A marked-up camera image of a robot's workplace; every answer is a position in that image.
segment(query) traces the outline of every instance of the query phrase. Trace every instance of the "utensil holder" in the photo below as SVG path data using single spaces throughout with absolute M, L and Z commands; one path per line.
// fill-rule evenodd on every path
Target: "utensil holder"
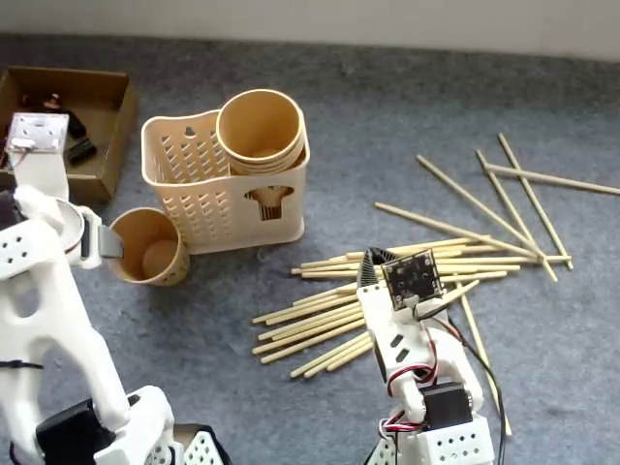
M 301 154 L 289 169 L 267 175 L 231 170 L 215 133 L 217 115 L 218 110 L 157 116 L 141 130 L 142 177 L 159 196 L 189 253 L 299 239 L 310 160 L 303 114 Z

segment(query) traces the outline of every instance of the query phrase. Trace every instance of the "red wire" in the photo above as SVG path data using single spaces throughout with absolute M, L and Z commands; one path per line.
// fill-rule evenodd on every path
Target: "red wire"
M 454 329 L 451 325 L 449 325 L 448 323 L 442 322 L 441 320 L 439 320 L 438 318 L 433 318 L 433 320 L 436 323 L 439 323 L 441 326 L 444 327 L 444 329 L 449 332 L 452 336 L 454 336 L 455 339 L 457 339 L 458 341 L 461 340 L 461 336 L 458 334 L 458 332 L 456 332 L 456 329 Z
M 389 395 L 390 397 L 393 396 L 392 390 L 391 390 L 391 384 L 394 382 L 396 378 L 404 375 L 405 373 L 410 373 L 415 370 L 428 371 L 427 375 L 424 378 L 422 378 L 419 381 L 417 380 L 418 383 L 423 384 L 423 385 L 426 383 L 430 383 L 431 381 L 434 381 L 437 378 L 437 371 L 439 370 L 439 362 L 437 360 L 437 347 L 435 346 L 435 341 L 433 341 L 433 339 L 430 337 L 430 332 L 428 332 L 428 328 L 425 327 L 424 330 L 426 331 L 426 335 L 428 336 L 430 349 L 431 349 L 431 352 L 433 353 L 433 358 L 435 359 L 435 363 L 433 364 L 433 366 L 427 363 L 418 363 L 415 365 L 409 365 L 392 373 L 392 375 L 387 380 L 387 395 Z

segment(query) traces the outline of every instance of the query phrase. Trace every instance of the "basket hole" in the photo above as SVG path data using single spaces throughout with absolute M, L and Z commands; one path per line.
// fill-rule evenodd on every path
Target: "basket hole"
M 185 137 L 187 139 L 193 139 L 196 136 L 196 131 L 194 131 L 194 128 L 191 126 L 186 126 L 185 127 Z

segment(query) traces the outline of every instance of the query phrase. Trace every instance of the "black wire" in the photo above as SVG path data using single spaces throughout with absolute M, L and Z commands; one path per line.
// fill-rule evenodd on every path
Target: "black wire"
M 13 465 L 21 465 L 21 463 L 19 462 L 19 460 L 17 460 L 16 457 L 16 445 L 13 443 L 9 445 L 9 458 L 13 462 Z
M 23 360 L 9 360 L 0 361 L 0 368 L 10 368 L 13 370 L 18 368 L 33 368 L 35 370 L 43 370 L 44 367 L 39 363 L 31 363 Z
M 497 464 L 503 465 L 504 455 L 506 453 L 506 411 L 504 410 L 504 397 L 502 396 L 502 390 L 500 389 L 500 385 L 497 382 L 497 379 L 495 378 L 495 374 L 493 373 L 493 370 L 491 370 L 491 367 L 488 366 L 484 362 L 484 360 L 482 359 L 478 351 L 476 351 L 476 349 L 474 349 L 474 347 L 472 347 L 472 345 L 469 342 L 467 342 L 467 340 L 463 337 L 463 333 L 458 328 L 458 326 L 454 324 L 454 321 L 452 320 L 450 316 L 448 316 L 448 322 L 458 333 L 461 339 L 461 344 L 463 344 L 463 347 L 465 347 L 466 349 L 469 350 L 469 352 L 472 353 L 472 355 L 476 358 L 476 360 L 480 363 L 480 365 L 482 365 L 484 370 L 488 373 L 488 376 L 491 378 L 491 381 L 493 382 L 493 386 L 495 386 L 495 390 L 497 391 L 497 405 L 498 405 L 500 423 L 501 423 L 500 445 L 499 445 L 499 449 L 497 452 Z

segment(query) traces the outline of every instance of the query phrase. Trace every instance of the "pile of chopsticks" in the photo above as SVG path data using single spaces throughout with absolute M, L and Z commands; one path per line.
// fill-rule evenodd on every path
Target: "pile of chopsticks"
M 499 135 L 499 142 L 512 164 L 511 169 L 489 164 L 479 150 L 476 152 L 476 155 L 482 170 L 488 176 L 504 207 L 509 212 L 514 226 L 478 200 L 429 160 L 420 155 L 417 158 L 427 170 L 451 187 L 461 198 L 484 213 L 501 229 L 510 233 L 519 245 L 498 240 L 490 234 L 459 228 L 396 206 L 380 202 L 375 203 L 375 206 L 383 211 L 456 237 L 454 239 L 392 247 L 389 251 L 399 256 L 408 256 L 427 249 L 433 250 L 442 282 L 445 285 L 455 286 L 455 289 L 444 294 L 443 299 L 446 301 L 460 299 L 478 352 L 487 364 L 489 363 L 488 357 L 486 356 L 466 293 L 481 281 L 504 278 L 509 274 L 518 272 L 524 265 L 542 266 L 551 280 L 556 283 L 558 282 L 558 277 L 552 267 L 554 264 L 564 264 L 569 269 L 573 269 L 572 257 L 567 253 L 548 214 L 536 196 L 530 180 L 592 192 L 612 195 L 620 194 L 620 189 L 614 187 L 523 170 L 504 135 Z M 558 255 L 547 255 L 539 247 L 504 190 L 497 174 L 518 177 L 525 190 L 525 194 L 539 214 L 542 223 L 557 248 Z M 355 251 L 318 262 L 302 263 L 299 267 L 293 268 L 291 273 L 303 279 L 355 280 L 362 256 L 363 251 Z M 377 276 L 379 279 L 383 279 L 380 269 L 377 269 Z M 255 318 L 252 321 L 254 324 L 265 324 L 267 326 L 286 324 L 260 334 L 259 340 L 263 344 L 256 347 L 253 353 L 256 355 L 270 353 L 261 358 L 262 363 L 270 363 L 325 342 L 333 337 L 364 327 L 363 313 L 357 300 L 356 289 L 357 285 L 355 282 L 345 284 L 329 291 L 297 300 L 289 308 Z M 372 347 L 370 334 L 364 331 L 335 349 L 298 367 L 291 373 L 291 377 L 295 378 L 303 375 L 305 378 L 311 378 L 323 370 L 333 371 L 370 351 Z M 497 393 L 492 383 L 490 383 L 490 386 L 497 404 Z
M 470 289 L 473 289 L 481 280 L 502 278 L 507 276 L 509 272 L 516 272 L 520 269 L 520 264 L 518 263 L 502 262 L 504 259 L 509 259 L 508 257 L 470 257 L 460 259 L 474 262 L 478 261 L 473 264 L 451 264 L 450 262 L 443 262 L 458 260 L 454 257 L 458 257 L 463 253 L 475 253 L 475 251 L 479 251 L 480 253 L 483 251 L 496 250 L 487 247 L 488 246 L 481 245 L 470 238 L 460 237 L 457 239 L 394 247 L 390 250 L 396 252 L 398 255 L 408 256 L 416 252 L 432 249 L 438 263 L 443 283 L 456 283 L 457 285 L 468 283 L 466 286 L 460 287 L 460 290 L 452 291 L 443 296 L 443 300 L 445 301 L 454 301 Z M 327 271 L 308 272 L 320 274 L 322 278 L 329 278 L 332 277 L 329 273 L 342 273 L 343 270 L 340 269 L 340 267 L 344 265 L 349 268 L 346 271 L 350 274 L 346 276 L 336 274 L 334 277 L 355 278 L 355 276 L 357 276 L 357 267 L 359 266 L 361 256 L 361 252 L 350 252 L 344 256 L 335 257 L 326 261 L 302 263 L 300 269 L 293 269 L 293 273 L 303 276 L 304 273 L 301 272 L 301 270 L 327 268 Z M 528 261 L 527 263 L 533 264 L 534 262 L 535 261 Z M 331 266 L 335 266 L 337 269 L 335 271 L 330 271 L 329 269 Z M 377 276 L 383 279 L 379 269 L 377 272 Z M 357 284 L 355 282 L 346 284 L 323 293 L 310 295 L 297 300 L 293 302 L 293 305 L 289 308 L 266 315 L 260 315 L 255 318 L 252 320 L 254 324 L 265 324 L 266 326 L 286 324 L 259 334 L 259 341 L 263 343 L 253 350 L 253 354 L 261 355 L 271 352 L 271 354 L 261 358 L 262 363 L 270 363 L 320 344 L 332 337 L 365 326 L 363 313 L 359 306 L 359 301 L 357 300 L 356 290 Z M 364 331 L 345 344 L 297 368 L 291 373 L 291 377 L 295 378 L 303 374 L 305 378 L 311 378 L 324 369 L 333 371 L 354 358 L 368 352 L 370 349 L 372 349 L 370 335 Z

